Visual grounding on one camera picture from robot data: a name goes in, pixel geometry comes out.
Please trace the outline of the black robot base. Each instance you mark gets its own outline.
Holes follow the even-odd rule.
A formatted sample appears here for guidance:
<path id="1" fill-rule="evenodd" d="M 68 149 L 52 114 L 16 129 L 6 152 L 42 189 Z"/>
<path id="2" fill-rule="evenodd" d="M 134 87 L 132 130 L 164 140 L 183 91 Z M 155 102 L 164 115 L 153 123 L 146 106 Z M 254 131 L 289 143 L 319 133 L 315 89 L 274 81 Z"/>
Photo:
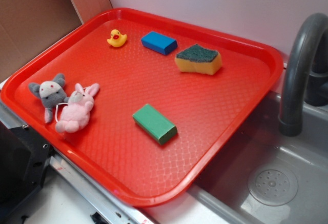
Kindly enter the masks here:
<path id="1" fill-rule="evenodd" d="M 1 124 L 1 219 L 43 187 L 51 152 L 32 127 Z"/>

